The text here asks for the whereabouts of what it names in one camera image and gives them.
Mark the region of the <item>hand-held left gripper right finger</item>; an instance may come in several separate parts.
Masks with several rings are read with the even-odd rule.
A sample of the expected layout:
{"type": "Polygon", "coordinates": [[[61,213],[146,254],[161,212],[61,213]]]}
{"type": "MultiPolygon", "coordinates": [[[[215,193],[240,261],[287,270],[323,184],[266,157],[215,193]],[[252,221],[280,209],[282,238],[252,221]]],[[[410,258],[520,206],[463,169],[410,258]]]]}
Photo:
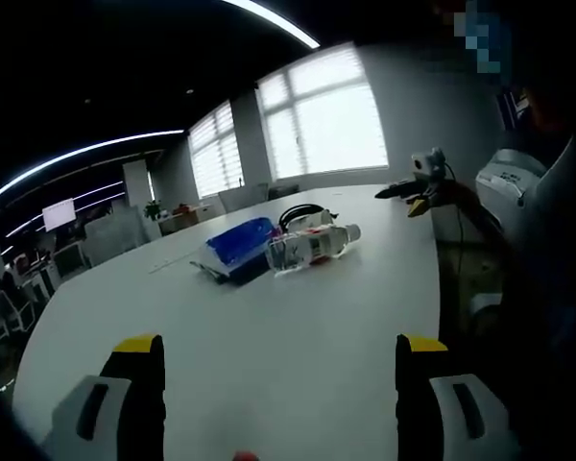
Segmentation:
{"type": "Polygon", "coordinates": [[[397,458],[513,460],[507,408],[434,338],[396,337],[397,458]]]}

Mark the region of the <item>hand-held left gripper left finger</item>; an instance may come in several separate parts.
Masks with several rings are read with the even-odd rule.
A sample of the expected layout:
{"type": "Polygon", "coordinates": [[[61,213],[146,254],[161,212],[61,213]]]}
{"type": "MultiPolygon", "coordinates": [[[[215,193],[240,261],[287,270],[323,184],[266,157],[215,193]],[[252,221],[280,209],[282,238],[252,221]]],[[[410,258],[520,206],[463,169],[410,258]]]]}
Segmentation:
{"type": "Polygon", "coordinates": [[[162,337],[123,340],[54,409],[44,451],[51,460],[162,460],[165,382],[162,337]]]}

